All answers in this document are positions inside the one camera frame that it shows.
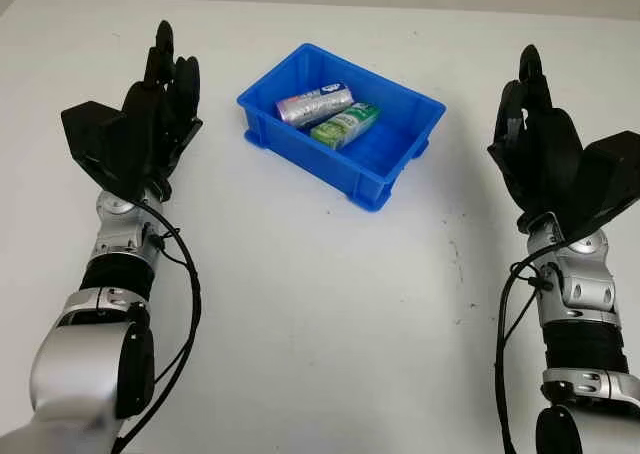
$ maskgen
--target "box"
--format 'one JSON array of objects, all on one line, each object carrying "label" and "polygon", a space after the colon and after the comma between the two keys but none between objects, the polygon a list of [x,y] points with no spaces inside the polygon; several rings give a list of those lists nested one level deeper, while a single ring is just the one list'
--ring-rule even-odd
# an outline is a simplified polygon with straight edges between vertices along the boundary
[{"label": "box", "polygon": [[[381,110],[378,121],[339,151],[280,121],[276,102],[344,82],[356,102]],[[303,44],[238,97],[246,112],[245,138],[319,177],[368,211],[379,210],[398,175],[429,143],[445,106],[312,44]]]}]

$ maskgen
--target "cable connector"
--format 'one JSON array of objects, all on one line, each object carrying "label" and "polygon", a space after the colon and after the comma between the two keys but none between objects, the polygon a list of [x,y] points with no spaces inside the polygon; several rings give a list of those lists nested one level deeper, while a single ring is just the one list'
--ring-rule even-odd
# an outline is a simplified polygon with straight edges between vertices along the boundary
[{"label": "cable connector", "polygon": [[539,277],[527,278],[527,284],[534,287],[538,291],[551,291],[553,289],[553,283]]}]

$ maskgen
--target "silver arm segment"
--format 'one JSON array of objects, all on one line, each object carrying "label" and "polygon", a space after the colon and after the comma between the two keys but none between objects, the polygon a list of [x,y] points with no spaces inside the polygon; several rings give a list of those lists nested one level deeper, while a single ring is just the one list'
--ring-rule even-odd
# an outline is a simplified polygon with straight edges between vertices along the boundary
[{"label": "silver arm segment", "polygon": [[[144,202],[161,212],[152,194]],[[109,454],[124,419],[141,412],[153,394],[148,290],[158,223],[106,191],[97,211],[101,227],[83,284],[33,363],[33,418],[0,437],[2,454]],[[108,279],[113,283],[94,285]],[[143,286],[142,292],[125,285]]]},{"label": "silver arm segment", "polygon": [[[552,220],[531,233],[528,250],[533,253],[561,239]],[[640,380],[629,374],[622,353],[615,283],[606,267],[608,249],[604,232],[598,230],[535,261],[553,285],[537,294],[547,345],[542,392],[553,405],[538,418],[539,453],[638,452]],[[545,450],[550,446],[545,442],[557,450]],[[572,451],[572,442],[582,451]],[[617,444],[626,447],[614,448]]]}]

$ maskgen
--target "silver metal joint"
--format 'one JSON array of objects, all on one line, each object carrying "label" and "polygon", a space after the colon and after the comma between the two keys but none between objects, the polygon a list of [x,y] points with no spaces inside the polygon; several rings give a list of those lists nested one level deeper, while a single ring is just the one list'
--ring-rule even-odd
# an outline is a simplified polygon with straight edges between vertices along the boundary
[{"label": "silver metal joint", "polygon": [[[162,203],[151,192],[145,192],[143,201],[162,212]],[[155,271],[158,250],[149,242],[149,235],[158,234],[158,221],[108,191],[98,196],[96,210],[102,224],[90,260],[105,254],[126,254],[144,260]]]}]

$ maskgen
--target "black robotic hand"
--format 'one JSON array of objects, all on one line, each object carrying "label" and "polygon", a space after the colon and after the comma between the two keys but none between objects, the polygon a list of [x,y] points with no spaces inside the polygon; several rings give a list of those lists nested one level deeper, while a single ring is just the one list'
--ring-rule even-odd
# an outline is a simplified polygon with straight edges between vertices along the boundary
[{"label": "black robotic hand", "polygon": [[569,115],[551,103],[533,45],[502,92],[489,153],[524,211],[522,232],[553,213],[566,239],[580,239],[640,197],[640,136],[624,131],[583,149]]},{"label": "black robotic hand", "polygon": [[198,61],[173,62],[173,32],[162,21],[144,80],[131,86],[122,110],[89,101],[62,112],[71,155],[100,187],[122,199],[139,200],[148,188],[166,201],[168,178],[202,126],[199,99]]}]

